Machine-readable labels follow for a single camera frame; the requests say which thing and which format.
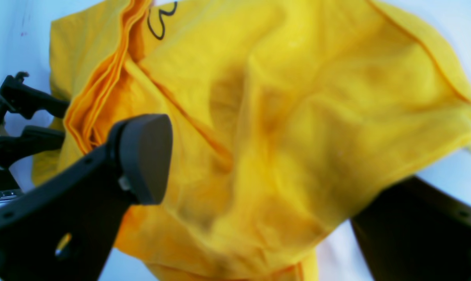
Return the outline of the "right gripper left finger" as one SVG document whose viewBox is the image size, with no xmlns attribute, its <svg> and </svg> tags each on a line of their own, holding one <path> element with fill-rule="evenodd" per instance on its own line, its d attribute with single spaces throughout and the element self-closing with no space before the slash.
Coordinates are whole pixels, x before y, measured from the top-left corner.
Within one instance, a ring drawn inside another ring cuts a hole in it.
<svg viewBox="0 0 471 281">
<path fill-rule="evenodd" d="M 132 205 L 162 203 L 173 131 L 166 114 L 116 123 L 107 142 L 0 208 L 0 279 L 96 281 Z"/>
</svg>

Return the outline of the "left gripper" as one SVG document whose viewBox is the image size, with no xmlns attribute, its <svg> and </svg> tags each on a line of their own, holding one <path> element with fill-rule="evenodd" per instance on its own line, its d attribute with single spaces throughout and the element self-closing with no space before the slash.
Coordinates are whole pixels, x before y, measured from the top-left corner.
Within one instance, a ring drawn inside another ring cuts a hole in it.
<svg viewBox="0 0 471 281">
<path fill-rule="evenodd" d="M 32 119 L 40 110 L 46 110 L 53 117 L 62 119 L 69 107 L 69 101 L 62 101 L 43 91 L 24 84 L 30 75 L 20 71 L 7 75 L 0 86 L 0 99 L 8 111 Z M 31 155 L 44 151 L 56 151 L 62 147 L 65 133 L 49 128 L 26 126 L 19 137 L 6 136 L 4 117 L 6 108 L 0 101 L 0 203 L 23 195 L 11 172 L 6 169 Z"/>
</svg>

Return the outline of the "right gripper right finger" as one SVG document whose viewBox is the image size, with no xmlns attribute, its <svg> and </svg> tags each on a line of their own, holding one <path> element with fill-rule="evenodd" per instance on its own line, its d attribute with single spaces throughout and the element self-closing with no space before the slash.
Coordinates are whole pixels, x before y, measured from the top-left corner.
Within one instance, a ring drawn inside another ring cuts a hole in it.
<svg viewBox="0 0 471 281">
<path fill-rule="evenodd" d="M 419 178 L 351 219 L 375 281 L 471 281 L 471 206 Z"/>
</svg>

